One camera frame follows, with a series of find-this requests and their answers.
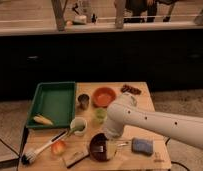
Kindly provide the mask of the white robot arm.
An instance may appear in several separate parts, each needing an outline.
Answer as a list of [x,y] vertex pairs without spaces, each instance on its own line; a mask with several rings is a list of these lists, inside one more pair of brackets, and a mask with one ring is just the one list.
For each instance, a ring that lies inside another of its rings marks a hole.
[[140,109],[130,93],[122,93],[108,105],[103,131],[108,139],[118,139],[126,125],[140,127],[203,150],[203,118]]

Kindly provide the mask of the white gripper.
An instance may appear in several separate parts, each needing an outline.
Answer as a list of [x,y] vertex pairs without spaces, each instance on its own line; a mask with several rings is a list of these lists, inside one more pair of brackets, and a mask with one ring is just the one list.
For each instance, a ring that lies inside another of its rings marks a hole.
[[118,139],[124,132],[124,126],[116,121],[107,119],[104,122],[103,131],[108,139]]

